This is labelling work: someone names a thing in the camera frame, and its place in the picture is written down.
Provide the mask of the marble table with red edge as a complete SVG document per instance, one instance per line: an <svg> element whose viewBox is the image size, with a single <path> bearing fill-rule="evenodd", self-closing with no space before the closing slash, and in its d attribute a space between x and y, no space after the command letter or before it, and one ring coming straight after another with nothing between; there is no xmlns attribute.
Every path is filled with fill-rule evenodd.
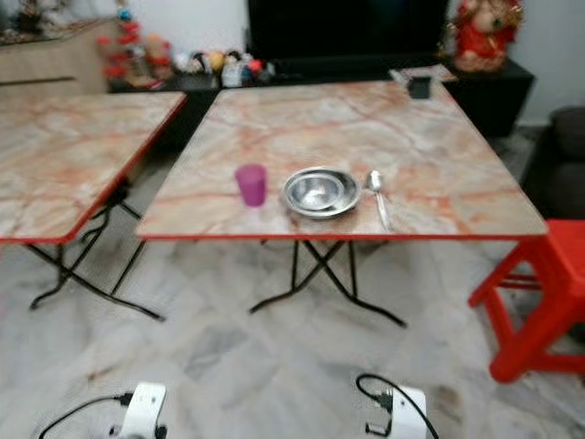
<svg viewBox="0 0 585 439"><path fill-rule="evenodd" d="M29 308L76 282L93 295L165 318L96 287L77 273L115 209L134 220L128 171L186 101L183 92L4 97L0 101L0 242L53 266L58 284Z"/></svg>

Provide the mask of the light wooden cabinet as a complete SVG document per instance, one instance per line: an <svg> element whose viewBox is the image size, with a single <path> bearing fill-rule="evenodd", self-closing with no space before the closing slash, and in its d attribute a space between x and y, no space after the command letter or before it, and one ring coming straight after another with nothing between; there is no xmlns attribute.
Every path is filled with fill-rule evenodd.
<svg viewBox="0 0 585 439"><path fill-rule="evenodd" d="M96 40L114 33L104 20L56 40L0 47L0 99L108 93Z"/></svg>

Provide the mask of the purple plastic cup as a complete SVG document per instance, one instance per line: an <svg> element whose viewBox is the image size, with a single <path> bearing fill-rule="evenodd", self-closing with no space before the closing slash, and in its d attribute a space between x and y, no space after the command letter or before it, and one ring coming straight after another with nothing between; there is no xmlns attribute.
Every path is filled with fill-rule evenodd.
<svg viewBox="0 0 585 439"><path fill-rule="evenodd" d="M242 165L235 171L239 195L248 208L259 208L266 202L267 172L260 164Z"/></svg>

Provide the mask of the small white carton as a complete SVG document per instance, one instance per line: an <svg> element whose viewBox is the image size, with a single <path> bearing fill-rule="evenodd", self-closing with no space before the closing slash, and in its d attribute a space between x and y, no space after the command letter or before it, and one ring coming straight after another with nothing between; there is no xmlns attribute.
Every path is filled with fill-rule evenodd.
<svg viewBox="0 0 585 439"><path fill-rule="evenodd" d="M242 70L245 67L241 61L233 61L229 59L223 64L220 74L221 85L223 88L239 88L242 87Z"/></svg>

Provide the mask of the small steel bowl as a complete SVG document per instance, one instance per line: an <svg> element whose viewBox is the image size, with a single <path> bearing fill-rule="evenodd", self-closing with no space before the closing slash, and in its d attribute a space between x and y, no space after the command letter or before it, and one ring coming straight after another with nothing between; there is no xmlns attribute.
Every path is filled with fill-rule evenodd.
<svg viewBox="0 0 585 439"><path fill-rule="evenodd" d="M342 200L342 180L330 173L298 173L283 187L283 201L300 210L332 209Z"/></svg>

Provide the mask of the marble top folding table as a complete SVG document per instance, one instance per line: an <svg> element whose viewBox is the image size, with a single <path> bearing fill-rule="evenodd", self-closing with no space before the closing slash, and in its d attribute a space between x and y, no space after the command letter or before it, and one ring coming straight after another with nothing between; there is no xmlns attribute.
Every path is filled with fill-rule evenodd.
<svg viewBox="0 0 585 439"><path fill-rule="evenodd" d="M248 208L235 171L266 167L266 202ZM327 166L358 181L356 207L337 219L308 219L280 201L304 168ZM393 231L384 229L369 171L383 175ZM352 305L356 281L331 261L359 241L534 240L548 225L513 175L443 85L412 100L404 85L376 82L280 85L222 91L167 173L135 234L144 241L290 240L314 268L290 284L296 295L325 273Z"/></svg>

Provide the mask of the large steel bowl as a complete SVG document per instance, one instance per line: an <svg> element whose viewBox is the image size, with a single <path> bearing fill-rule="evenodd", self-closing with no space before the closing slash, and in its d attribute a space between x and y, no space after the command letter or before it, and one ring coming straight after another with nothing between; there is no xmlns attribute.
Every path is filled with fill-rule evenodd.
<svg viewBox="0 0 585 439"><path fill-rule="evenodd" d="M342 200L338 202L332 209L327 210L300 210L300 209L293 209L290 208L289 205L285 204L283 201L283 187L287 184L287 181L292 178L293 176L298 175L298 173L310 173L310 172L321 172L321 173L330 173L330 175L334 175L342 180L344 184L344 194L342 196ZM359 200L359 191L360 185L358 181L356 181L355 177L344 170L338 170L338 168L327 167L327 166L314 166L304 168L303 170L297 171L292 173L291 176L287 180L284 181L282 185L282 191L280 194L280 201L283 202L283 205L291 209L292 212L300 214L302 217L306 217L309 219L314 220L327 220L332 218L337 218L339 216L343 216L344 213L347 213L349 210L354 209L356 207L356 202Z"/></svg>

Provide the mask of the steel spoon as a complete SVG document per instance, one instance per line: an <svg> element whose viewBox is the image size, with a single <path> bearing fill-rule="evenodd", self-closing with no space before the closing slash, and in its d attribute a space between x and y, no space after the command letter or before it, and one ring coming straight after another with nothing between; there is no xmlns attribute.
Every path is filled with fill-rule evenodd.
<svg viewBox="0 0 585 439"><path fill-rule="evenodd" d="M391 219L389 218L388 208L386 208L386 200L383 193L383 175L377 170L371 170L367 176L367 187L369 191L375 194L378 205L378 213L384 229L393 231Z"/></svg>

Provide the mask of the black television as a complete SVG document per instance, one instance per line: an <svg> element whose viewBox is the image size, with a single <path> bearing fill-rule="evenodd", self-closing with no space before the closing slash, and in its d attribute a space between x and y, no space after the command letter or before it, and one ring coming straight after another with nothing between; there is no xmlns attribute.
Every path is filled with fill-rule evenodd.
<svg viewBox="0 0 585 439"><path fill-rule="evenodd" d="M252 54L268 59L430 53L450 0L247 0Z"/></svg>

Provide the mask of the small black box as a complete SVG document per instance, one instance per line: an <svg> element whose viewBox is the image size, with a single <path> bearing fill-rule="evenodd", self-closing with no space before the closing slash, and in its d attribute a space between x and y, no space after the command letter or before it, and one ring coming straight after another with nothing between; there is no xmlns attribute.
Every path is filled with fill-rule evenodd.
<svg viewBox="0 0 585 439"><path fill-rule="evenodd" d="M433 79L431 77L409 77L405 82L405 87L412 100L429 100Z"/></svg>

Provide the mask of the printed leaflet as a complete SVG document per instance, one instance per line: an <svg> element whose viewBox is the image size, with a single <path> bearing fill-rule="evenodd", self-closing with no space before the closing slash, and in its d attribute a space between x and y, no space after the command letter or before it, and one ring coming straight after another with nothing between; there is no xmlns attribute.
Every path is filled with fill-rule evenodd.
<svg viewBox="0 0 585 439"><path fill-rule="evenodd" d="M457 80L457 77L446 66L443 66L443 64L390 70L388 74L391 75L391 79L402 84L410 83L411 80L416 79L433 80L433 82L451 82L451 80Z"/></svg>

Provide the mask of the black tv console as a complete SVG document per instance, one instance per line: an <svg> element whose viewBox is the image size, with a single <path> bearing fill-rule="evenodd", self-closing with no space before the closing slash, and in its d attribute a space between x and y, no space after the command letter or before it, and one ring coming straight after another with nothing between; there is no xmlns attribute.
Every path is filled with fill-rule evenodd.
<svg viewBox="0 0 585 439"><path fill-rule="evenodd" d="M463 109L465 116L485 138L508 137L513 133L516 122L521 117L527 97L534 87L536 77L521 64L507 59L505 66L495 72L459 72L453 71L454 80L442 85L451 94L457 105ZM280 85L317 85L343 82L376 82L391 80L388 71L350 72L342 75L302 75L281 74L267 82L245 84L245 88L280 87ZM180 74L163 82L154 92L178 91L186 95L186 101L180 105L181 121L189 122L186 131L192 134L210 109L221 85L212 77L204 75Z"/></svg>

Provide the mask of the red laughing buddha statue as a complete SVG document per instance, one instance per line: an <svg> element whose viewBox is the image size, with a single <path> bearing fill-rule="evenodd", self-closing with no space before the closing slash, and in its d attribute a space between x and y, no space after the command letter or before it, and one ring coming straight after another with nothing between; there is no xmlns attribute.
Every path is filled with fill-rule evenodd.
<svg viewBox="0 0 585 439"><path fill-rule="evenodd" d="M472 73L501 70L523 16L521 0L461 0L452 19L456 29L454 67Z"/></svg>

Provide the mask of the red plastic stool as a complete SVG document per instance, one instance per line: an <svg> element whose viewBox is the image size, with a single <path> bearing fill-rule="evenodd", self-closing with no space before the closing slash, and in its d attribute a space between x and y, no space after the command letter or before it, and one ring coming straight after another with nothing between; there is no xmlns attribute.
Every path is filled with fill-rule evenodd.
<svg viewBox="0 0 585 439"><path fill-rule="evenodd" d="M585 325L585 220L552 219L548 234L518 245L473 290L468 305L484 306L498 351L489 365L498 383L529 371L585 375L585 354L551 354L550 347ZM518 329L501 288L540 292L539 304Z"/></svg>

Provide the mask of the dark grey sofa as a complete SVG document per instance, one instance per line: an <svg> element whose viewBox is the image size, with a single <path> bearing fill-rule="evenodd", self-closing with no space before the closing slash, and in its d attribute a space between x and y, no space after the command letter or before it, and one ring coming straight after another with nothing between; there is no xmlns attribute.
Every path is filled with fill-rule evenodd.
<svg viewBox="0 0 585 439"><path fill-rule="evenodd" d="M585 220L585 105L563 106L551 114L521 188L542 217Z"/></svg>

